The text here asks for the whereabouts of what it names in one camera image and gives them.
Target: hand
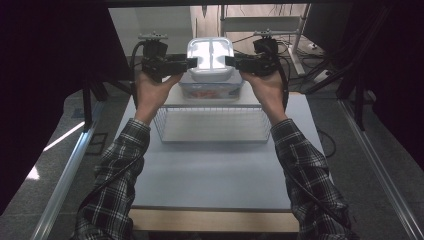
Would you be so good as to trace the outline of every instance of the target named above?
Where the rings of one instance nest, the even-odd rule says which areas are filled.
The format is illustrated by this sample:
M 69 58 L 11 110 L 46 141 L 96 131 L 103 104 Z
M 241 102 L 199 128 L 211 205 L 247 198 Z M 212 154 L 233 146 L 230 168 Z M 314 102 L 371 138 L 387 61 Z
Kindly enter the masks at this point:
M 287 119 L 283 107 L 283 81 L 278 71 L 264 77 L 245 72 L 240 72 L 240 75 L 252 86 L 253 93 L 261 103 L 271 125 L 274 126 Z
M 142 72 L 136 81 L 138 106 L 134 118 L 149 125 L 168 98 L 171 88 L 181 80 L 182 76 L 181 73 L 171 76 L 165 82 L 157 83 Z

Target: black panel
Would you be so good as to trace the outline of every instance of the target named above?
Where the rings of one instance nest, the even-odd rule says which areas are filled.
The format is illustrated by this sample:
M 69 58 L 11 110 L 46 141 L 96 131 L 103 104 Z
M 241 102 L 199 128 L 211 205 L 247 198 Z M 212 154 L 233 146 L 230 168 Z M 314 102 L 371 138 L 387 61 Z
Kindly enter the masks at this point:
M 375 113 L 422 169 L 423 11 L 422 1 L 397 3 L 377 35 L 362 69 L 366 87 L 377 97 L 373 107 Z
M 128 79 L 108 9 L 59 1 L 0 6 L 2 133 L 0 212 L 34 166 L 82 79 Z
M 303 35 L 327 53 L 336 52 L 342 46 L 351 6 L 351 3 L 311 4 Z

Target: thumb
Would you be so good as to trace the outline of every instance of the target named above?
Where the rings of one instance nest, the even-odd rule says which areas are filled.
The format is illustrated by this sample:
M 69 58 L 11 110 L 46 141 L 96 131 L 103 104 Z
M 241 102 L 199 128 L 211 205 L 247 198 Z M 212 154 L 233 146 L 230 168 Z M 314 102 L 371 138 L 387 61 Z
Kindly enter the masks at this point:
M 168 78 L 164 84 L 168 85 L 169 88 L 172 88 L 177 82 L 181 80 L 184 73 L 180 73 L 178 75 L 172 75 L 170 78 Z
M 249 83 L 255 83 L 258 80 L 257 76 L 247 72 L 240 71 L 240 76 Z

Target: plaid shirt sleeve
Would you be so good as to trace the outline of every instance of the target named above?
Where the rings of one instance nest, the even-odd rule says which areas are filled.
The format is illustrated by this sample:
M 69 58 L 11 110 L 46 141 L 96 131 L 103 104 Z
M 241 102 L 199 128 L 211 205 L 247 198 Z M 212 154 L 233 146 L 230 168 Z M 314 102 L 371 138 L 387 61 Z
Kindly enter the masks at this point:
M 77 214 L 73 239 L 131 239 L 128 217 L 134 201 L 134 185 L 144 165 L 143 155 L 150 141 L 150 127 L 130 119 L 119 137 L 103 153 L 95 168 L 95 188 L 133 162 L 125 173 L 94 194 Z
M 280 164 L 289 168 L 284 172 L 292 212 L 300 224 L 299 238 L 359 239 L 350 227 L 342 226 L 327 215 L 287 176 L 286 171 L 289 170 L 302 186 L 341 218 L 345 226 L 350 226 L 348 205 L 329 179 L 325 157 L 291 119 L 273 126 L 271 134 Z

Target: person's left hand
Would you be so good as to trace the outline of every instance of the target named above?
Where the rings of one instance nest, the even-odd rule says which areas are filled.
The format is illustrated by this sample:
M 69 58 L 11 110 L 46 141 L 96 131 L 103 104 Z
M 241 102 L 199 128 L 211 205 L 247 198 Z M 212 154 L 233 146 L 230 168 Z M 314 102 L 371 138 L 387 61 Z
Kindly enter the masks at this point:
M 149 125 L 168 98 L 171 88 L 181 80 L 182 76 L 181 73 L 171 76 L 165 82 L 157 83 L 142 72 L 136 81 L 138 106 L 134 118 Z

